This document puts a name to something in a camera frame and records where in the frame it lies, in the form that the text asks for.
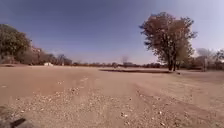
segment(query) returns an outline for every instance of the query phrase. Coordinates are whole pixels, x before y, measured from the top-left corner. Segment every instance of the sky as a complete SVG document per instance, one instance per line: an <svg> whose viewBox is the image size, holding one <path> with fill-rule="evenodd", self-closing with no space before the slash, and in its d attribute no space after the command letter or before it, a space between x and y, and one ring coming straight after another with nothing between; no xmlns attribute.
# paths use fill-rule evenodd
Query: sky
<svg viewBox="0 0 224 128"><path fill-rule="evenodd" d="M36 47L74 61L156 62L141 25L168 12L193 19L193 48L224 48L223 0L0 0L0 24L25 32Z"/></svg>

